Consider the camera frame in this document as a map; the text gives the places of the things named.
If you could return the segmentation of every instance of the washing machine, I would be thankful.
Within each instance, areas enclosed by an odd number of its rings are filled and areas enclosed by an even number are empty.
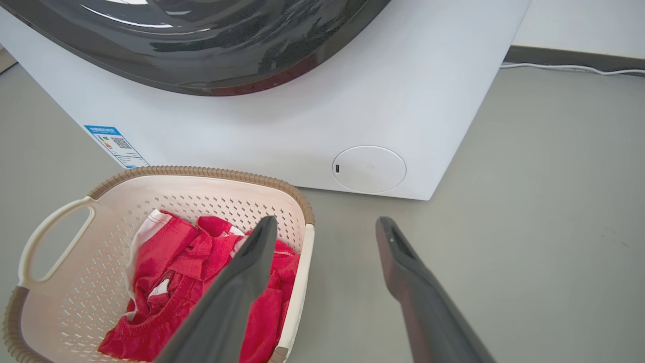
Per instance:
[[[529,3],[0,0],[0,43],[125,168],[429,200]]]

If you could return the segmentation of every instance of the brown woven trim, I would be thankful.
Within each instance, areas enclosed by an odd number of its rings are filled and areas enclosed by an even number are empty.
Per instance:
[[[20,318],[29,289],[16,286],[5,310],[3,336],[9,354],[20,363],[52,363],[51,360],[33,351],[25,342],[20,328]]]
[[[286,360],[287,354],[289,354],[289,349],[286,349],[285,347],[276,347],[269,363],[283,363]]]
[[[309,201],[307,201],[307,198],[304,196],[304,194],[298,190],[298,188],[280,179],[269,178],[268,176],[257,174],[249,174],[247,172],[241,171],[213,169],[206,167],[140,167],[136,169],[128,169],[121,174],[107,179],[98,187],[94,188],[94,190],[92,190],[90,194],[88,194],[88,196],[97,200],[99,199],[99,197],[105,194],[105,192],[109,191],[116,185],[119,185],[126,180],[146,175],[206,176],[208,178],[235,180],[237,182],[240,181],[257,185],[264,185],[265,187],[278,189],[279,191],[283,191],[286,194],[289,194],[296,202],[298,202],[298,205],[300,205],[300,208],[303,210],[304,222],[312,225],[315,223],[315,220],[313,219],[312,206],[309,204]]]

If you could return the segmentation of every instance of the basket hole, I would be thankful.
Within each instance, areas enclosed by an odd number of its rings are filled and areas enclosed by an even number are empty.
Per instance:
[[[44,278],[52,270],[56,261],[72,243],[89,216],[89,209],[78,209],[56,223],[45,234],[44,238],[36,246],[32,257],[29,272],[34,278]]]

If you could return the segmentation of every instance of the power cord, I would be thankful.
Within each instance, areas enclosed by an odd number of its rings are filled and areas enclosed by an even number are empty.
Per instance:
[[[596,74],[601,74],[603,76],[612,76],[614,74],[625,74],[625,73],[641,73],[645,74],[643,69],[623,69],[623,70],[612,70],[611,72],[603,72],[596,68],[586,67],[584,65],[538,65],[535,63],[510,63],[502,64],[499,68],[518,68],[518,67],[534,67],[541,69],[574,69],[574,70],[585,70],[588,72],[593,72]]]

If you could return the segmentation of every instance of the red garment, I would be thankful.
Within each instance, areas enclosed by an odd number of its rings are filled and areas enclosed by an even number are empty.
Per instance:
[[[137,312],[132,321],[123,316],[98,350],[117,358],[153,361],[231,261],[230,253],[242,237],[228,236],[230,227],[214,216],[200,217],[197,228],[173,216],[146,241],[139,249],[133,281]],[[300,256],[280,241],[275,250],[268,288],[251,306],[240,363],[267,362],[282,331]],[[127,311],[134,311],[132,301]]]

